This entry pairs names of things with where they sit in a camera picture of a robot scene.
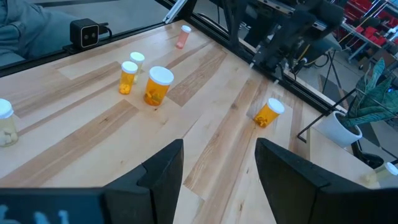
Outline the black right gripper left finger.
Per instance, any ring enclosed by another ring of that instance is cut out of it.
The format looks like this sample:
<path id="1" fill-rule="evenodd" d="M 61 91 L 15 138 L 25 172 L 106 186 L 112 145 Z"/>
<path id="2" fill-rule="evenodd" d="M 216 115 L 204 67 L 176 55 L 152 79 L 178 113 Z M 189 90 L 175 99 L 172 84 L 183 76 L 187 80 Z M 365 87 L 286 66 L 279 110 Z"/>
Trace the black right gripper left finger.
<path id="1" fill-rule="evenodd" d="M 103 187 L 2 188 L 1 223 L 173 223 L 183 140 Z"/>

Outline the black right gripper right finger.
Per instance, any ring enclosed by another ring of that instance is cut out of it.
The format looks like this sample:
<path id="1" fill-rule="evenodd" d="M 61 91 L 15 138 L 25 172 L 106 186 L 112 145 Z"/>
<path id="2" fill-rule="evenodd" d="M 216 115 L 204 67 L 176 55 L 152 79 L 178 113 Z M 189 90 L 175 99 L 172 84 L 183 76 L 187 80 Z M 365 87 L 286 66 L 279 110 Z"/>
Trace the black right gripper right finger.
<path id="1" fill-rule="evenodd" d="M 397 189 L 368 189 L 266 138 L 255 161 L 277 223 L 397 223 Z"/>

